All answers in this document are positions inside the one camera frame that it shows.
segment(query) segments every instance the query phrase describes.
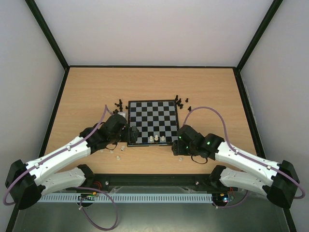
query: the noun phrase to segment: black metal frame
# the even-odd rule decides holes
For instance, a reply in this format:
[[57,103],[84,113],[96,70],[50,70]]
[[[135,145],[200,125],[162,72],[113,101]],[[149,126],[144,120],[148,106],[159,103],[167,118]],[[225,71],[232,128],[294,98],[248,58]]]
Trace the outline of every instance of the black metal frame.
[[[274,0],[271,4],[268,12],[266,13],[263,21],[261,22],[258,30],[256,31],[254,37],[252,38],[248,48],[246,49],[244,55],[242,56],[239,64],[237,67],[218,67],[218,66],[127,66],[127,65],[107,65],[107,66],[99,66],[99,65],[71,65],[69,66],[66,62],[59,46],[56,43],[56,40],[54,39],[50,29],[48,28],[48,25],[46,21],[44,20],[38,6],[36,5],[34,0],[25,0],[27,5],[29,6],[29,9],[33,13],[34,17],[36,18],[38,24],[40,25],[43,33],[45,34],[48,42],[50,43],[52,49],[54,50],[56,56],[58,57],[60,63],[62,64],[65,74],[63,76],[63,80],[60,86],[60,90],[58,92],[58,96],[55,102],[55,106],[51,115],[50,122],[48,124],[48,128],[45,134],[45,138],[41,147],[40,155],[39,157],[43,156],[46,151],[47,143],[50,137],[50,133],[54,124],[54,120],[57,114],[57,110],[60,104],[61,96],[64,90],[64,86],[70,71],[70,68],[230,68],[233,69],[236,83],[239,89],[239,94],[241,97],[241,101],[243,104],[243,108],[246,114],[246,118],[248,121],[248,125],[250,128],[251,136],[253,139],[254,147],[256,150],[256,153],[259,157],[265,158],[265,153],[262,147],[261,139],[257,131],[255,119],[251,110],[251,106],[248,100],[247,93],[245,91],[245,87],[243,84],[243,80],[240,75],[240,71],[244,67],[245,63],[247,62],[248,58],[250,57],[252,51],[254,50],[255,46],[259,42],[260,38],[262,37],[264,31],[266,30],[267,26],[271,22],[273,16],[275,15],[276,11],[278,10],[279,6],[281,5],[283,0]],[[199,189],[198,186],[196,186],[196,181],[200,180],[201,178],[204,179],[205,177],[208,177],[209,174],[185,174],[185,175],[114,175],[114,174],[98,174],[98,178],[100,178],[101,182],[104,183],[105,179],[109,181],[109,185],[135,185],[139,183],[141,186],[184,186],[189,188],[196,188],[196,190],[208,190],[212,191],[213,189],[210,189],[210,187],[207,187],[208,189]],[[290,213],[290,210],[284,209],[284,214],[287,220],[287,224],[289,226],[289,229],[291,232],[295,232],[296,228]],[[18,215],[18,209],[15,207],[8,227],[6,229],[6,232],[13,231],[14,224],[16,221]]]

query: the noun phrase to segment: wooden table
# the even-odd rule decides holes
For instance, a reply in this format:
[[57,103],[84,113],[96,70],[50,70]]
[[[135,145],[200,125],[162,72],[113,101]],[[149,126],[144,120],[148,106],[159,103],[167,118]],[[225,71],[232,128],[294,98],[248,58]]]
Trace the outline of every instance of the wooden table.
[[[98,122],[104,104],[113,111],[119,99],[125,106],[131,100],[168,100],[176,94],[184,103],[183,109],[178,109],[180,125],[189,106],[215,108],[226,121],[230,142],[255,154],[235,76],[227,68],[70,68],[45,154]],[[224,137],[219,117],[209,110],[193,112],[187,123],[203,135]],[[179,161],[170,146],[126,147],[120,151],[122,145],[126,144],[119,144],[113,153],[98,151],[65,170],[85,163],[98,174],[208,174],[217,164],[223,164],[209,160],[201,165],[189,156]]]

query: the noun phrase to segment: white wall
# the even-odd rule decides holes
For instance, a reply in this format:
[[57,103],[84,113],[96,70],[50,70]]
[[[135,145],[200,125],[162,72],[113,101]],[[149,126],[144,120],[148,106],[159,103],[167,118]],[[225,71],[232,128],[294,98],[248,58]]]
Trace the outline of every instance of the white wall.
[[[63,74],[25,1],[1,1],[1,199],[11,163],[31,160],[39,154]],[[12,209],[0,203],[0,231],[5,231]]]
[[36,0],[70,65],[236,66],[272,0]]
[[[242,73],[266,156],[292,162],[309,192],[309,1],[283,1]],[[309,228],[309,196],[293,202],[298,231]]]

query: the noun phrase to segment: gray floor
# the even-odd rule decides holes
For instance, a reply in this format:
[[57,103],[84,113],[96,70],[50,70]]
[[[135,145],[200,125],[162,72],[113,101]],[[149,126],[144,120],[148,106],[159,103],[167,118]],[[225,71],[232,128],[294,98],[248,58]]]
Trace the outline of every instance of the gray floor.
[[[113,232],[287,232],[283,211],[250,197],[232,209],[211,204],[119,203],[120,221]],[[102,227],[115,219],[109,203],[93,204],[90,217]],[[75,203],[37,203],[20,211],[14,232],[97,232]]]

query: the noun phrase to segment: purple cable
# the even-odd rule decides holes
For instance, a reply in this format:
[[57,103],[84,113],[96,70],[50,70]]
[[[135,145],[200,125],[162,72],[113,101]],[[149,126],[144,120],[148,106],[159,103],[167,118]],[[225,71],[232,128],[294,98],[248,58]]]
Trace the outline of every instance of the purple cable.
[[218,209],[228,209],[228,208],[234,208],[236,206],[239,206],[240,204],[242,204],[247,198],[249,197],[249,191],[246,192],[246,195],[244,196],[243,199],[241,199],[240,202],[233,204],[233,205],[227,205],[227,206],[217,206],[214,202],[212,203],[214,206],[216,206],[216,208]]
[[[229,146],[229,148],[230,148],[233,152],[235,152],[235,154],[240,155],[240,156],[242,156],[242,157],[244,157],[244,158],[246,158],[246,159],[248,159],[248,160],[250,160],[250,161],[252,161],[252,162],[258,163],[258,164],[260,164],[260,165],[262,165],[262,166],[264,166],[264,167],[267,167],[267,164],[264,164],[263,162],[260,162],[260,161],[258,161],[258,160],[255,160],[255,159],[251,158],[251,157],[248,157],[248,156],[244,155],[244,154],[241,153],[241,152],[236,152],[236,149],[233,148],[233,146],[230,144],[230,141],[229,141],[229,139],[228,139],[227,130],[226,130],[226,125],[225,125],[225,122],[224,122],[224,120],[223,120],[223,117],[222,117],[221,114],[219,114],[219,112],[216,111],[215,109],[210,108],[210,107],[207,107],[207,106],[200,106],[200,107],[194,108],[193,110],[191,110],[191,111],[188,113],[187,117],[185,117],[185,120],[184,120],[184,122],[183,122],[183,125],[185,125],[185,123],[186,123],[186,121],[187,121],[189,115],[190,115],[193,111],[198,110],[198,109],[208,109],[208,110],[211,110],[211,111],[215,112],[215,113],[219,116],[219,118],[221,119],[222,124],[223,124],[223,129],[224,129],[224,135],[225,135],[226,143],[227,143],[227,145]],[[278,170],[278,169],[275,169],[275,168],[273,168],[273,167],[271,167],[270,169],[273,170],[273,171],[275,171],[275,172],[278,172],[279,174],[281,174],[281,175],[283,175],[284,177],[286,177],[287,179],[289,179],[293,184],[295,184],[295,185],[301,190],[301,195],[298,196],[298,197],[294,197],[294,199],[302,199],[302,198],[305,197],[305,195],[306,195],[305,189],[304,189],[299,183],[297,183],[293,178],[291,178],[289,175],[287,175],[287,174],[285,174],[284,172],[282,172],[282,171],[280,171],[280,170]]]
[[[102,115],[100,121],[98,122],[98,124],[94,127],[94,129],[93,129],[85,138],[83,138],[81,141],[79,141],[79,142],[77,142],[77,143],[71,145],[70,147],[71,147],[71,148],[76,147],[77,145],[81,144],[83,141],[87,140],[91,135],[93,135],[93,133],[98,129],[98,127],[100,126],[101,122],[103,121],[103,119],[104,119],[105,114],[106,114],[107,111],[108,111],[108,108],[107,108],[107,105],[105,105],[103,115]],[[42,164],[44,164],[46,161],[48,161],[48,160],[50,160],[51,158],[53,158],[53,157],[55,157],[55,156],[61,154],[62,152],[66,151],[66,150],[68,150],[67,147],[64,148],[64,149],[62,149],[62,150],[60,150],[60,151],[58,151],[58,152],[56,152],[56,153],[54,153],[53,155],[49,156],[48,158],[46,158],[46,159],[40,161],[38,164],[39,164],[39,165],[42,165]],[[14,185],[15,185],[21,178],[23,178],[26,174],[28,174],[29,172],[31,172],[31,171],[34,170],[35,168],[36,168],[36,167],[33,166],[33,167],[29,168],[27,171],[23,172],[23,173],[22,173],[18,178],[16,178],[16,180],[13,181],[13,183],[7,188],[7,190],[6,190],[6,192],[5,192],[4,196],[3,196],[3,199],[2,199],[2,202],[3,202],[4,205],[12,205],[12,204],[15,204],[15,202],[10,202],[10,203],[9,203],[9,202],[6,202],[6,198],[8,197],[8,195],[9,195],[10,191],[12,190],[12,188],[14,187]]]
[[119,212],[118,212],[118,207],[116,205],[116,203],[114,202],[114,200],[110,197],[110,195],[108,195],[107,193],[101,191],[101,190],[98,190],[98,189],[95,189],[95,188],[85,188],[85,187],[77,187],[77,189],[86,189],[86,190],[91,190],[91,191],[96,191],[96,192],[99,192],[99,193],[102,193],[104,194],[105,196],[107,196],[112,204],[114,205],[115,207],[115,211],[116,211],[116,220],[115,220],[115,223],[112,225],[112,227],[110,228],[103,228],[103,227],[100,227],[98,226],[96,223],[94,223],[90,217],[87,215],[86,211],[84,210],[84,208],[82,207],[82,202],[83,202],[83,198],[81,199],[81,202],[79,202],[79,206],[81,207],[80,209],[82,210],[82,212],[85,214],[86,218],[88,219],[88,221],[94,226],[96,227],[97,229],[101,230],[101,231],[111,231],[113,229],[115,229],[115,227],[117,226],[117,222],[118,222],[118,218],[119,218]]

